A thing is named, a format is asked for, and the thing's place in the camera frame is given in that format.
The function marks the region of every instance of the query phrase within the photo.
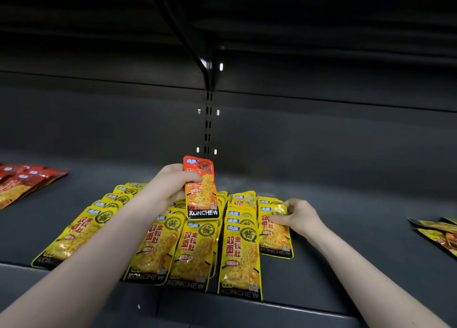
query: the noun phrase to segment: forearm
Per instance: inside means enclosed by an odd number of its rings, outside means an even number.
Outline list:
[[[157,217],[140,211],[139,203],[132,199],[77,252],[7,308],[0,315],[0,326],[90,325]]]
[[[327,259],[370,328],[448,327],[328,228],[308,239]]]

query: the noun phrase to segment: hand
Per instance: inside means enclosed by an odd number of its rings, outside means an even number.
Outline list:
[[[132,202],[143,205],[146,212],[157,212],[158,215],[175,200],[186,197],[186,182],[200,182],[202,179],[196,172],[184,172],[182,164],[169,164],[158,172]]]
[[[271,215],[268,219],[278,225],[289,226],[308,240],[313,239],[327,227],[323,224],[316,210],[305,200],[296,198],[284,202],[288,215]]]

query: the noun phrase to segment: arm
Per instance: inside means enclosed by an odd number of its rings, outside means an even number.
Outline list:
[[[290,226],[323,254],[370,328],[449,327],[328,229],[307,201],[284,204],[289,215],[271,222]]]
[[[164,167],[86,244],[18,298],[2,314],[0,327],[87,327],[102,309],[157,216],[184,197],[187,181],[202,177]]]

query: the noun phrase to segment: left hand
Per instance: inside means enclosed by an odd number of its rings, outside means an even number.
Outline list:
[[[200,182],[203,178],[195,172],[184,172],[183,165],[169,164],[136,195],[132,202],[144,205],[144,209],[152,214],[161,214],[172,202],[186,197],[186,182]]]

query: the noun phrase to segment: right hand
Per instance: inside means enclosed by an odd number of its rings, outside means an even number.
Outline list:
[[[287,216],[271,215],[268,218],[271,222],[289,226],[307,239],[312,239],[327,228],[307,201],[291,198],[283,204],[287,207]]]

